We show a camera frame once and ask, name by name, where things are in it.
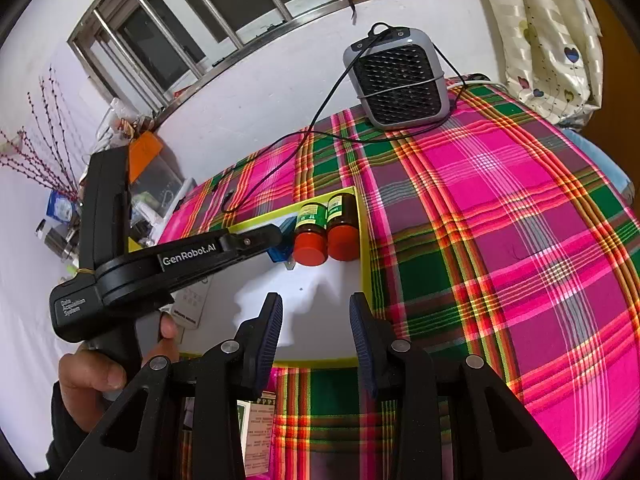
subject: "green jar label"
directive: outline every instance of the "green jar label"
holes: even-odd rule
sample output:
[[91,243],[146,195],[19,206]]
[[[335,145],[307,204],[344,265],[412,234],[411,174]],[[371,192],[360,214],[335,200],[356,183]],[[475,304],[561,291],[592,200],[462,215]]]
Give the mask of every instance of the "green jar label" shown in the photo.
[[342,195],[334,196],[329,200],[329,205],[327,207],[329,209],[329,216],[326,219],[327,222],[332,218],[340,216],[342,214]]
[[304,224],[316,224],[322,228],[326,227],[326,208],[319,204],[303,205],[298,212],[296,228]]

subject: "white cloth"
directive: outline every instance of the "white cloth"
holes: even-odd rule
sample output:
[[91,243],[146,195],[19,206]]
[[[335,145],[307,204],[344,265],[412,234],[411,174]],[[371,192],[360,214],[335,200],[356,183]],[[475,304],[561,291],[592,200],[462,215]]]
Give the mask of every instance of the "white cloth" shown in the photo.
[[600,25],[588,0],[489,0],[510,93],[553,124],[583,126],[602,105]]

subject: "bed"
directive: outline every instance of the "bed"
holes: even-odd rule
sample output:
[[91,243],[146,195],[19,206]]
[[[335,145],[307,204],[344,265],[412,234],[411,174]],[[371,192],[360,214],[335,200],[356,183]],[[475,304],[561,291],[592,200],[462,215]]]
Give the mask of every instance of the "bed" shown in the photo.
[[[465,92],[445,126],[407,140],[373,129],[360,107],[316,130],[389,141],[314,135],[237,212],[222,214],[228,192],[236,190],[233,208],[300,133],[196,188],[163,241],[355,186],[369,211],[374,314],[434,354],[481,355],[578,478],[604,478],[639,422],[640,232],[602,172],[489,86]],[[359,386],[355,368],[274,368],[265,478],[385,478],[394,406]],[[446,442],[445,402],[441,416]]]

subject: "metal window frame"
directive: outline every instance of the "metal window frame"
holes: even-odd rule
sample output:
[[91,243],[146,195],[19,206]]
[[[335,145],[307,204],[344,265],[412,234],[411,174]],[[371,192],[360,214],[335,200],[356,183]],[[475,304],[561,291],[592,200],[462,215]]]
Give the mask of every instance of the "metal window frame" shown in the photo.
[[151,6],[151,4],[147,0],[137,0],[140,3],[140,7],[146,12],[146,15],[149,16],[154,25],[158,28],[160,33],[164,36],[164,38],[169,42],[172,49],[175,50],[175,53],[180,57],[180,59],[185,63],[187,68],[193,72],[193,74],[197,78],[201,78],[204,74],[200,71],[196,62],[191,59],[191,56],[187,54],[187,51],[183,49],[183,47],[178,42],[177,38],[171,32],[169,27],[167,27],[166,23],[160,18],[156,10]]
[[[168,116],[170,116],[173,112],[175,112],[184,102],[186,102],[189,98],[191,98],[196,92],[198,92],[201,88],[203,88],[204,85],[212,81],[212,79],[219,76],[222,72],[224,72],[231,66],[235,65],[235,63],[239,62],[241,59],[244,59],[245,57],[254,53],[259,48],[265,46],[268,43],[271,43],[271,41],[273,40],[276,40],[276,38],[279,38],[284,34],[287,34],[288,32],[295,30],[296,28],[302,25],[305,25],[306,23],[309,23],[313,20],[316,20],[318,18],[331,14],[332,12],[336,12],[338,10],[344,9],[349,6],[349,3],[347,0],[331,0],[330,2],[323,4],[320,7],[311,9],[294,18],[288,11],[283,1],[272,0],[277,11],[283,16],[284,22],[281,25],[269,30],[265,34],[258,36],[254,40],[251,40],[245,44],[239,39],[239,36],[237,35],[238,34],[237,31],[234,31],[232,30],[231,27],[229,27],[224,16],[222,16],[218,12],[216,7],[213,5],[213,3],[210,0],[201,0],[201,1],[203,1],[204,5],[207,7],[207,10],[209,10],[212,17],[221,25],[221,27],[223,27],[223,29],[225,29],[227,33],[228,31],[226,30],[226,28],[229,28],[233,32],[233,35],[235,36],[235,38],[232,35],[229,35],[229,38],[231,39],[232,43],[236,46],[236,50],[233,51],[228,56],[226,56],[224,59],[222,59],[219,63],[217,63],[217,65],[215,65],[206,73],[202,73],[200,70],[196,71],[194,70],[194,67],[191,67],[189,64],[187,64],[188,70],[191,70],[194,74],[196,74],[197,81],[194,84],[192,84],[190,87],[188,87],[188,89],[184,91],[177,98],[170,100],[167,98],[167,95],[164,92],[162,92],[162,100],[158,98],[157,92],[160,88],[158,83],[148,73],[148,71],[146,70],[146,67],[142,65],[140,60],[135,56],[135,54],[132,53],[130,48],[128,48],[129,46],[126,45],[126,42],[122,42],[122,39],[120,39],[120,42],[124,43],[123,47],[126,50],[126,52],[123,52],[123,56],[127,59],[127,63],[132,62],[131,66],[126,67],[129,69],[129,72],[130,72],[128,75],[130,76],[131,74],[137,74],[140,77],[140,80],[142,80],[144,83],[145,90],[148,91],[146,96],[147,99],[145,99],[143,95],[140,93],[140,89],[135,88],[136,85],[132,85],[132,87],[138,94],[140,94],[140,98],[142,100],[147,102],[148,98],[153,96],[155,98],[153,100],[157,100],[158,102],[161,103],[160,106],[158,106],[157,103],[154,103],[154,107],[152,108],[153,113],[158,114],[156,117],[157,119],[156,123],[158,125],[160,125]],[[82,63],[82,66],[87,71],[89,77],[96,82],[98,86],[98,90],[100,91],[101,94],[103,94],[104,97],[107,97],[108,95],[110,95],[110,97],[116,97],[112,93],[114,91],[113,79],[111,77],[105,78],[104,74],[100,73],[100,69],[102,69],[104,72],[106,72],[106,70],[104,69],[104,67],[100,66],[100,63],[97,61],[97,59],[95,59],[95,56],[92,56],[90,53],[87,52],[87,50],[88,50],[88,46],[90,46],[93,41],[100,41],[99,38],[101,36],[103,37],[105,35],[110,36],[110,34],[105,31],[105,28],[100,23],[97,22],[97,20],[95,19],[94,10],[100,9],[99,12],[103,16],[103,19],[106,22],[107,26],[111,27],[111,31],[114,32],[114,34],[117,37],[118,27],[138,7],[142,7],[143,10],[149,15],[149,17],[153,22],[156,23],[157,20],[161,22],[161,19],[159,18],[159,16],[157,15],[155,17],[152,16],[148,12],[148,9],[145,9],[145,6],[141,5],[141,3],[142,2],[140,2],[140,0],[95,0],[90,6],[90,8],[87,9],[87,12],[84,14],[84,16],[82,17],[82,19],[80,20],[76,28],[73,30],[71,36],[69,37],[69,40],[68,40],[69,45],[71,46],[73,51],[76,53],[76,56],[78,56],[79,60]],[[168,35],[165,34],[166,32],[171,34],[171,31],[168,30],[168,28],[166,28],[166,31],[164,32],[162,31],[162,27],[159,27],[159,28],[161,29],[161,32],[163,33],[163,35],[169,41],[169,44],[174,48],[174,50],[176,51],[178,56],[180,56],[181,59],[183,59],[183,56],[180,54],[180,52],[178,52],[178,49],[182,51],[182,54],[184,56],[188,56],[188,54],[180,47],[179,44],[178,45],[173,44],[169,39]],[[127,73],[124,72],[120,67],[118,67],[118,69],[122,72],[122,76],[124,78],[127,78]]]
[[130,73],[129,69],[123,63],[123,61],[117,56],[113,47],[102,38],[97,38],[97,44],[104,51],[105,55],[111,60],[111,62],[117,67],[118,70],[124,76],[124,79],[131,85],[140,98],[146,103],[150,110],[153,110],[155,107],[155,101],[153,97],[153,92],[146,88],[144,84],[142,84],[135,76]]

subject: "white wall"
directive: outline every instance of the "white wall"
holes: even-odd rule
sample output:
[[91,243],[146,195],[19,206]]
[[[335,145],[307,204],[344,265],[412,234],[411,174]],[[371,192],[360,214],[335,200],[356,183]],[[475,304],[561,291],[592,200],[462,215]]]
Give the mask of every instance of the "white wall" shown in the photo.
[[[78,106],[76,133],[87,147],[104,102],[70,57],[67,40],[92,0],[33,0],[0,49],[0,128],[30,125],[26,92],[54,60]],[[230,162],[308,123],[342,71],[342,53],[385,21],[421,28],[461,72],[502,74],[497,28],[486,0],[373,0],[311,22],[255,52],[209,83],[160,129],[182,172],[205,180]],[[348,81],[324,116],[356,104]],[[82,153],[82,142],[79,143]],[[57,258],[35,238],[47,193],[0,168],[0,427],[31,471],[46,467],[50,385],[69,348],[50,328],[48,297],[62,275]]]
[[0,48],[0,128],[14,133],[28,122],[28,91],[68,40],[93,0],[33,0]]
[[[461,73],[502,79],[502,41],[487,0],[371,0],[278,38],[208,83],[159,135],[197,182],[304,127],[342,73],[342,53],[375,22],[420,28]],[[446,75],[453,75],[444,65]],[[321,117],[358,104],[348,78]]]

